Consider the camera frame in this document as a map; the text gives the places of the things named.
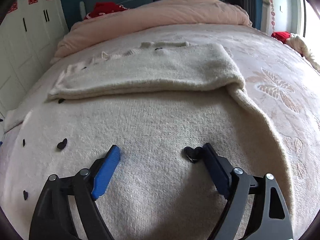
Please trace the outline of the window with black frame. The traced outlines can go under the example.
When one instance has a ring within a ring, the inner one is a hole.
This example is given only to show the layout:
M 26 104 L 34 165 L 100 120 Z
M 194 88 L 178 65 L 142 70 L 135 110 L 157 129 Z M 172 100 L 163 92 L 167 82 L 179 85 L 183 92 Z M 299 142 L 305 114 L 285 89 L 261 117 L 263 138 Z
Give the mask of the window with black frame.
M 307 0 L 303 0 L 302 34 L 314 47 L 319 47 L 319 17 Z

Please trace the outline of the white wardrobe with red stickers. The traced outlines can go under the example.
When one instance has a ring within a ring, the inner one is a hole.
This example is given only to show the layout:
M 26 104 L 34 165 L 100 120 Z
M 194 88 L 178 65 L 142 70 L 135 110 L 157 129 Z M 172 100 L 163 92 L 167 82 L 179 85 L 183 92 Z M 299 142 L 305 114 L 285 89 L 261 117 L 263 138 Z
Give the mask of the white wardrobe with red stickers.
M 15 0 L 1 23 L 1 116 L 50 68 L 68 28 L 60 0 Z

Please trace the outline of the red cloth by window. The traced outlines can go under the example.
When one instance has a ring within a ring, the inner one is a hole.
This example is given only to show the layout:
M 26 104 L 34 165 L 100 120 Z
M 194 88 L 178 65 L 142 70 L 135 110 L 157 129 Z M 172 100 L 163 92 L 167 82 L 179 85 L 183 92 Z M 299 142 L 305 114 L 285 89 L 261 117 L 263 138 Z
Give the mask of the red cloth by window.
M 271 37 L 285 44 L 287 39 L 291 37 L 291 34 L 287 31 L 275 31 L 271 34 Z

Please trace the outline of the cream knit sweater black hearts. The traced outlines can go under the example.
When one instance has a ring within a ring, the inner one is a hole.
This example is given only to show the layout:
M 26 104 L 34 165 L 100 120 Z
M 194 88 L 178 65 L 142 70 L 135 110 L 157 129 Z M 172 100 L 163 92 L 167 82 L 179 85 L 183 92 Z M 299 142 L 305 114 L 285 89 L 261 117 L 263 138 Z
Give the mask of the cream knit sweater black hearts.
M 97 201 L 116 239 L 203 239 L 223 209 L 204 165 L 182 155 L 211 143 L 233 165 L 274 174 L 289 212 L 289 159 L 248 96 L 227 47 L 144 42 L 53 65 L 5 120 L 1 207 L 22 237 L 50 174 L 74 175 L 112 145 L 121 158 Z

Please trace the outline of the red pillow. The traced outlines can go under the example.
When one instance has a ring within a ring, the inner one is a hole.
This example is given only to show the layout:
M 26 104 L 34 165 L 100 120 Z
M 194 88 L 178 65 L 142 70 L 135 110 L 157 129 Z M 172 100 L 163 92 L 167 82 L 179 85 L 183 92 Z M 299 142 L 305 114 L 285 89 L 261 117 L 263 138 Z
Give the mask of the red pillow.
M 122 12 L 125 10 L 127 10 L 127 8 L 121 4 L 116 4 L 114 2 L 97 2 L 95 3 L 93 10 L 86 14 L 84 20 L 112 14 L 114 12 Z

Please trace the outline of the pink butterfly bed blanket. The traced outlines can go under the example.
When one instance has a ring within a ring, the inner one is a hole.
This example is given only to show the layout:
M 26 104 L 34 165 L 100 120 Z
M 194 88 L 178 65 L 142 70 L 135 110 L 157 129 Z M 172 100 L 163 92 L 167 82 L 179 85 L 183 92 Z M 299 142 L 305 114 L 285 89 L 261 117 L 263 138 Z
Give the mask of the pink butterfly bed blanket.
M 216 24 L 155 27 L 96 44 L 57 63 L 69 57 L 83 60 L 82 52 L 111 55 L 144 42 L 216 43 L 231 52 L 249 98 L 271 119 L 284 144 L 295 198 L 294 214 L 289 213 L 293 236 L 299 238 L 319 211 L 319 74 L 294 50 L 260 31 Z

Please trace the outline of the pink folded duvet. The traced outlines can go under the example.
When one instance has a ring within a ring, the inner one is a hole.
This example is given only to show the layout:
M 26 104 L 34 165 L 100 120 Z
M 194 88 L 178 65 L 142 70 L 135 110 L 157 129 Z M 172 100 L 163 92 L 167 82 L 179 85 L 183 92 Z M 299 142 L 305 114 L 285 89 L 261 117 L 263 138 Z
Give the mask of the pink folded duvet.
M 220 0 L 160 0 L 75 23 L 58 43 L 50 64 L 104 41 L 175 24 L 252 26 L 248 13 L 238 5 Z

